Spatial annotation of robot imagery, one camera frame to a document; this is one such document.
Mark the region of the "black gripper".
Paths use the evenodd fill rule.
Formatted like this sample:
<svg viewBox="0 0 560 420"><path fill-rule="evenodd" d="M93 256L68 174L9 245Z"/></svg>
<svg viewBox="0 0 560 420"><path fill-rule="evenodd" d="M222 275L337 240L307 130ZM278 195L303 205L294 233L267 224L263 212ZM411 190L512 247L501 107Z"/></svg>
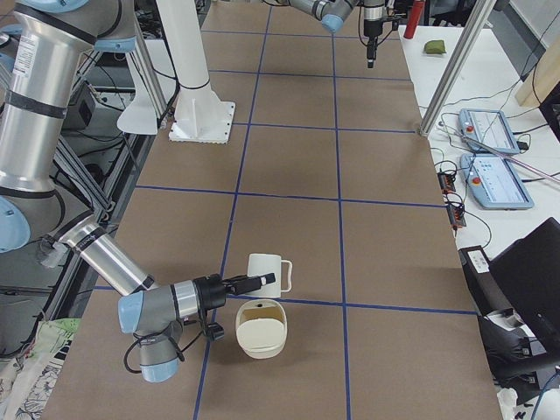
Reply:
<svg viewBox="0 0 560 420"><path fill-rule="evenodd" d="M198 277L192 280L198 302L198 313L206 315L208 311L225 305L227 294L247 294L259 291L263 286L273 284L275 276L239 275L227 279L219 274Z"/></svg>
<svg viewBox="0 0 560 420"><path fill-rule="evenodd" d="M364 0L364 35L367 42L367 68L373 68L377 55L377 38L382 34L384 0Z"/></svg>

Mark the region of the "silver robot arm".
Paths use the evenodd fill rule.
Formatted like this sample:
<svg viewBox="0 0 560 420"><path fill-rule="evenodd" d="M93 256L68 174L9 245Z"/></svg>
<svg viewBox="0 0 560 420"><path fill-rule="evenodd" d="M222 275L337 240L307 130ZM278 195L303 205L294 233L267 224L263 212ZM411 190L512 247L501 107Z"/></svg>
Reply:
<svg viewBox="0 0 560 420"><path fill-rule="evenodd" d="M383 26L389 21L387 11L389 1L365 0L292 0L263 1L273 7L291 7L318 20L331 34L338 32L350 17L354 9L359 9L358 36L366 47L367 67L373 68L377 59L377 51L382 43Z"/></svg>
<svg viewBox="0 0 560 420"><path fill-rule="evenodd" d="M275 282L271 273L224 279L217 274L159 285L97 223L87 205L50 179L81 55L96 46L135 45L130 1L19 1L23 30L1 121L1 249L9 252L48 236L86 261L120 294L118 316L134 336L138 373L147 382L173 377L186 325L199 322L215 341L222 327L207 312L230 294Z"/></svg>

